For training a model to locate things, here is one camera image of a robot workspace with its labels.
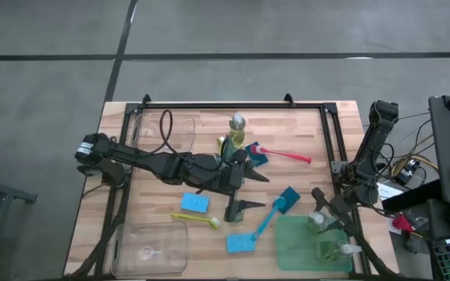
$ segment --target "pink brush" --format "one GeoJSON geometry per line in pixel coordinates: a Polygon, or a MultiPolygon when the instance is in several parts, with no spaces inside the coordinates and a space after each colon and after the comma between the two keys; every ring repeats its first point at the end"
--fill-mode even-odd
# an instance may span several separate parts
{"type": "Polygon", "coordinates": [[[292,153],[281,153],[281,152],[275,152],[275,151],[270,151],[266,148],[262,148],[259,145],[252,145],[251,146],[251,153],[253,154],[258,154],[258,155],[263,155],[265,153],[271,153],[271,154],[277,154],[277,155],[283,155],[289,158],[293,158],[296,160],[300,160],[300,161],[305,161],[308,162],[309,164],[312,162],[312,158],[311,157],[305,157],[305,156],[301,156],[301,155],[296,155],[296,154],[292,154],[292,153]]]}

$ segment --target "yellow liquid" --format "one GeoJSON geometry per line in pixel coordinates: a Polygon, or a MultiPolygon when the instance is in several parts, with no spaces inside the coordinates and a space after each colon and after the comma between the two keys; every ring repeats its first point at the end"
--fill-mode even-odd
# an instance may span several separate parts
{"type": "Polygon", "coordinates": [[[232,130],[228,133],[228,137],[232,141],[232,144],[236,148],[242,148],[244,146],[245,132],[244,130],[232,130]]]}

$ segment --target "yellow brush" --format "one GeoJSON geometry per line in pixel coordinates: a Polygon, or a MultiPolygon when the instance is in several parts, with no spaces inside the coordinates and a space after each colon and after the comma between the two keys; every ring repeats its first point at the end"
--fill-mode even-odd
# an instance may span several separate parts
{"type": "Polygon", "coordinates": [[[177,219],[192,219],[192,220],[196,220],[196,221],[207,222],[214,229],[218,229],[218,226],[220,226],[220,220],[217,218],[208,219],[208,218],[201,218],[201,217],[196,217],[193,215],[184,215],[184,214],[170,214],[170,215],[177,219]]]}

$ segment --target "wooden tabletop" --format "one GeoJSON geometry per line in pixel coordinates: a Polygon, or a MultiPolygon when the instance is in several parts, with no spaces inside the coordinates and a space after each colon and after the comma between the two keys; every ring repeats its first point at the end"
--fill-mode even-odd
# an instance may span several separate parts
{"type": "MultiPolygon", "coordinates": [[[[363,138],[363,128],[359,110],[355,101],[336,101],[341,128],[345,139],[348,158],[353,159],[363,138]]],[[[119,139],[125,108],[124,102],[105,104],[98,132],[119,139]]],[[[144,124],[150,119],[158,120],[162,110],[144,110],[144,124]]],[[[228,130],[228,120],[236,112],[233,109],[174,109],[175,120],[193,119],[195,121],[195,139],[193,153],[217,153],[216,138],[224,136],[228,130]]],[[[246,119],[245,143],[258,141],[271,150],[295,152],[311,156],[312,164],[290,160],[282,156],[269,155],[269,162],[256,170],[270,179],[269,183],[246,180],[238,192],[237,198],[258,201],[271,205],[274,198],[286,187],[293,187],[301,194],[301,199],[287,215],[307,214],[315,208],[310,195],[311,189],[320,187],[327,198],[334,196],[324,143],[320,112],[315,109],[241,109],[246,119]]],[[[338,158],[338,146],[328,115],[331,138],[335,155],[338,158]]],[[[134,120],[131,120],[128,140],[134,120]]],[[[172,139],[175,147],[185,148],[188,137],[175,133],[172,139]]],[[[151,150],[160,143],[160,139],[140,137],[137,146],[151,150]]],[[[87,180],[85,190],[97,186],[99,177],[87,180]]],[[[169,186],[157,180],[151,173],[134,170],[131,182],[130,201],[127,221],[130,224],[172,222],[170,213],[180,212],[180,201],[184,192],[195,192],[195,188],[169,186]]],[[[88,194],[81,202],[72,244],[67,258],[65,273],[77,269],[98,242],[102,230],[108,188],[102,187],[88,194]]],[[[223,219],[228,197],[204,192],[210,198],[208,217],[223,219]]],[[[257,243],[257,251],[244,254],[228,254],[226,236],[230,233],[252,233],[264,220],[270,208],[252,208],[245,213],[244,221],[236,226],[223,222],[214,230],[203,222],[185,221],[188,232],[187,268],[180,274],[164,276],[137,276],[138,278],[182,278],[182,279],[290,279],[290,278],[344,278],[341,272],[283,271],[276,262],[274,243],[275,219],[270,222],[257,243]]],[[[388,233],[385,218],[369,209],[359,209],[362,227],[371,247],[385,264],[395,272],[398,266],[388,233]]],[[[104,269],[109,271],[111,259],[108,249],[104,269]]]]}

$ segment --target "dish soap bottle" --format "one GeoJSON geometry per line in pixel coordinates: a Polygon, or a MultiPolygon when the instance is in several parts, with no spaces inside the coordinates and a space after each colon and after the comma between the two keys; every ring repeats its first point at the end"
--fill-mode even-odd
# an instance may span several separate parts
{"type": "Polygon", "coordinates": [[[329,218],[321,212],[309,213],[309,219],[307,220],[307,228],[313,234],[324,232],[330,225],[329,218]]]}
{"type": "Polygon", "coordinates": [[[320,261],[340,261],[351,258],[363,249],[348,242],[324,241],[316,245],[316,258],[320,261]]]}
{"type": "Polygon", "coordinates": [[[229,121],[229,126],[230,132],[228,133],[228,137],[232,141],[232,144],[237,149],[242,148],[244,146],[246,120],[240,113],[235,113],[229,121]]]}

